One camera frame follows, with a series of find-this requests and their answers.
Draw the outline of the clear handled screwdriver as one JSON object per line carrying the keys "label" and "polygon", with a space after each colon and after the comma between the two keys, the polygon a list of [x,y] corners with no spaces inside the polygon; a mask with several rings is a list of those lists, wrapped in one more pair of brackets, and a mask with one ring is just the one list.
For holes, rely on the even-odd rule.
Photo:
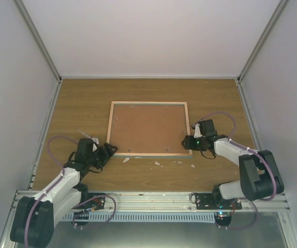
{"label": "clear handled screwdriver", "polygon": [[89,138],[89,139],[91,139],[91,140],[94,140],[94,139],[95,139],[95,137],[92,137],[92,136],[88,135],[87,133],[85,133],[85,132],[83,132],[83,131],[81,131],[81,130],[78,130],[78,129],[77,129],[77,131],[78,131],[81,135],[83,135],[84,137],[86,137],[86,138]]}

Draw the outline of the turquoise picture frame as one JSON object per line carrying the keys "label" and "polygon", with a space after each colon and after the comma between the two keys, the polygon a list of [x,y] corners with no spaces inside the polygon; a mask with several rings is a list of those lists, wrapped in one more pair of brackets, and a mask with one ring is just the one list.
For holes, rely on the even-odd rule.
{"label": "turquoise picture frame", "polygon": [[118,157],[191,158],[181,145],[190,134],[186,102],[111,102],[106,141]]}

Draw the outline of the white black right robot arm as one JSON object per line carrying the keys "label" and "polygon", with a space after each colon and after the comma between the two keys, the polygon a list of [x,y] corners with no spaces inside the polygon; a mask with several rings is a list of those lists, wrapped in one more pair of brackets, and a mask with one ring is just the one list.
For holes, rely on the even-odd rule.
{"label": "white black right robot arm", "polygon": [[284,192],[272,152],[251,149],[226,135],[219,135],[211,119],[199,121],[193,129],[194,135],[185,136],[181,143],[184,149],[209,151],[213,158],[226,158],[239,167],[240,180],[214,186],[211,198],[215,208],[224,209],[236,199],[270,201]]}

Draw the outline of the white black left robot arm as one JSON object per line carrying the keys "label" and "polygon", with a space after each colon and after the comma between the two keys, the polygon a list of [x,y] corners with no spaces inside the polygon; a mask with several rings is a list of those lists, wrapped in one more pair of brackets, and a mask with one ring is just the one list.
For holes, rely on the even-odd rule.
{"label": "white black left robot arm", "polygon": [[104,209],[108,195],[91,195],[82,183],[88,173],[100,173],[118,148],[97,139],[82,138],[76,142],[60,174],[34,196],[23,196],[15,211],[10,240],[25,247],[47,247],[54,229],[63,217],[73,212],[72,223],[83,227],[76,218]]}

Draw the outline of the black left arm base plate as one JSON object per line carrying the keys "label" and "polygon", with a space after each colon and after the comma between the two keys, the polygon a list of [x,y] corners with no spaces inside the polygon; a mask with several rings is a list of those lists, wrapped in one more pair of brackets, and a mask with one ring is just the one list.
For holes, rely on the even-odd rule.
{"label": "black left arm base plate", "polygon": [[105,206],[105,193],[92,193],[89,192],[87,196],[81,199],[80,203],[72,209],[95,211],[102,210]]}

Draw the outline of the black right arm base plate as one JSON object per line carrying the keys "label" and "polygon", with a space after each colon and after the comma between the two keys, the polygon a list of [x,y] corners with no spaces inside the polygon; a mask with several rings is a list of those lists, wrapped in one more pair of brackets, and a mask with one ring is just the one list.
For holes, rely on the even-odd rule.
{"label": "black right arm base plate", "polygon": [[242,204],[235,199],[223,199],[220,193],[191,193],[190,202],[197,210],[241,210]]}

